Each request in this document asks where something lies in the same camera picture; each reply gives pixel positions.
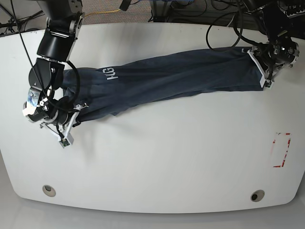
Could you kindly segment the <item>dark blue T-shirt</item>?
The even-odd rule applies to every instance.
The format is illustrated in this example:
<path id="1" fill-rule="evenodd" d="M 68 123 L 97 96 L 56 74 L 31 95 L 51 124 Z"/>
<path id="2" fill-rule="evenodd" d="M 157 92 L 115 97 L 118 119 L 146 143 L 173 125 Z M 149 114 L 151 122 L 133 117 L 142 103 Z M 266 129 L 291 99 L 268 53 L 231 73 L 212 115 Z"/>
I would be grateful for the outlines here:
<path id="1" fill-rule="evenodd" d="M 130 108 L 211 92 L 261 91 L 261 74 L 242 48 L 230 51 L 199 49 L 158 56 L 120 66 L 79 68 L 80 92 L 76 104 L 87 103 L 78 122 L 118 115 Z M 76 77 L 63 73 L 62 89 L 72 97 Z"/>

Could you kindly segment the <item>red tape rectangle marking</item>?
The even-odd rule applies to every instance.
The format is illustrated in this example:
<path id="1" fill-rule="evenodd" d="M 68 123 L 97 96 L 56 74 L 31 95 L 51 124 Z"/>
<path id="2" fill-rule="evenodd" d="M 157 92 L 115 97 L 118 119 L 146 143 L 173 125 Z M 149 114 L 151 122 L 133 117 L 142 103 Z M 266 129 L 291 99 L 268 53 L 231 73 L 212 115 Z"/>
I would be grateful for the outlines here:
<path id="1" fill-rule="evenodd" d="M 275 134 L 271 148 L 271 166 L 273 168 L 281 168 L 284 166 L 291 137 L 291 133 L 278 132 Z"/>

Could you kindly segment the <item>black tripod stand legs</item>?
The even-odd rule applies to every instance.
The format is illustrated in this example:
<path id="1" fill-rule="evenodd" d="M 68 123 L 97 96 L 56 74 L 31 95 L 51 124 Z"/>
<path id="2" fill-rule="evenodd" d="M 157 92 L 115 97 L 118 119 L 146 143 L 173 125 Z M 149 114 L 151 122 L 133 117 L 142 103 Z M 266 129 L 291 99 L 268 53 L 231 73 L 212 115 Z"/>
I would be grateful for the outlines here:
<path id="1" fill-rule="evenodd" d="M 28 22 L 45 15 L 43 11 L 38 11 L 37 13 L 24 18 L 14 18 L 14 16 L 2 4 L 0 5 L 0 10 L 9 16 L 7 23 L 0 24 L 1 37 L 15 34 L 16 31 L 14 30 L 14 27 L 18 27 L 22 32 L 25 32 Z"/>

